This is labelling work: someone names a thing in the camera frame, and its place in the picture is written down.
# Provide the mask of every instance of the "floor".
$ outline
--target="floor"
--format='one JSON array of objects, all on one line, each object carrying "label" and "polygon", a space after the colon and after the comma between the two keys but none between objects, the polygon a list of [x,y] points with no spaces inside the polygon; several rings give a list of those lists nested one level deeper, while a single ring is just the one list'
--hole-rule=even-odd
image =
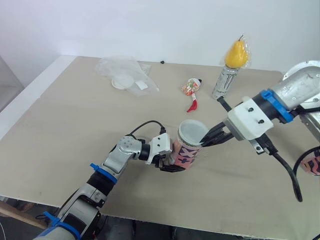
[{"label": "floor", "polygon": [[[54,213],[56,208],[36,205],[28,211],[32,216],[44,211]],[[32,240],[43,230],[11,217],[0,216],[6,240]],[[125,218],[102,216],[99,222],[103,226],[97,240],[241,240],[242,237],[199,231],[182,227],[172,227],[151,222],[134,221]],[[0,229],[0,240],[4,240]]]}]

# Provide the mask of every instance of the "white plastic container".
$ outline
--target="white plastic container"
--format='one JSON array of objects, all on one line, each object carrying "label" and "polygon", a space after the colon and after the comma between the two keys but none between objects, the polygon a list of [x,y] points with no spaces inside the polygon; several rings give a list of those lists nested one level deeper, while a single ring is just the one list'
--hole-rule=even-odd
[{"label": "white plastic container", "polygon": [[173,144],[173,151],[169,156],[170,164],[185,169],[190,168],[202,148],[200,140],[208,132],[208,128],[201,121],[187,119],[180,123],[177,139]]}]

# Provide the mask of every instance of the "can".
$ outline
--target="can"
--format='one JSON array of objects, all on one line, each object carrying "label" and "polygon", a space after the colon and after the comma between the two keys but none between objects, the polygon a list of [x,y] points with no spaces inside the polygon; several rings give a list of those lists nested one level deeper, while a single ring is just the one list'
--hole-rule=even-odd
[{"label": "can", "polygon": [[230,68],[226,65],[223,67],[212,91],[212,97],[214,99],[224,97],[227,94],[231,84],[237,76],[238,71],[239,68]]},{"label": "can", "polygon": [[200,140],[208,131],[201,121],[187,119],[181,122],[169,156],[170,164],[189,169],[202,148]]}]

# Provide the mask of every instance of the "red object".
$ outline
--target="red object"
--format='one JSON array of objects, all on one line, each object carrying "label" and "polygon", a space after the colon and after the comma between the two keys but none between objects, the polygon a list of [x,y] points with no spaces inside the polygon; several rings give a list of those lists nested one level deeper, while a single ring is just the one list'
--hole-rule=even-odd
[{"label": "red object", "polygon": [[197,100],[193,100],[191,106],[189,107],[189,109],[186,111],[187,113],[191,112],[192,110],[196,110],[197,109]]}]

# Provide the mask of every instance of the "yellow pear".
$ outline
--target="yellow pear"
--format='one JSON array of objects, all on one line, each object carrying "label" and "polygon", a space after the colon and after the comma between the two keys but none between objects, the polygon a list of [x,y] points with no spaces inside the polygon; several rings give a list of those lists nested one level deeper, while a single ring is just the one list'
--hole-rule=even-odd
[{"label": "yellow pear", "polygon": [[246,52],[244,41],[235,41],[224,58],[225,64],[229,68],[237,69],[245,65],[247,61],[248,53]]}]

